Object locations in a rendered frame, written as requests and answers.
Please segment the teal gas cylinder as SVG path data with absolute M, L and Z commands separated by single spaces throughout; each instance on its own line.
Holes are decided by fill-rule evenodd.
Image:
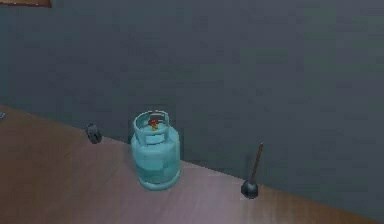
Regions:
M 180 137 L 165 111 L 147 111 L 133 121 L 131 139 L 140 184 L 150 191 L 171 188 L 179 179 Z

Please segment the small dark grey object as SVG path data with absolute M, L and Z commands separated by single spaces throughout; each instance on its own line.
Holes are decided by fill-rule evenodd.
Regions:
M 86 134 L 87 134 L 89 141 L 92 144 L 98 144 L 102 140 L 102 135 L 100 133 L 100 130 L 98 129 L 97 125 L 94 123 L 89 123 L 87 125 Z

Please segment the brown framed picture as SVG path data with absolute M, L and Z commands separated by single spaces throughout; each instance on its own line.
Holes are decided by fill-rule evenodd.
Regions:
M 0 0 L 0 5 L 52 8 L 51 0 Z

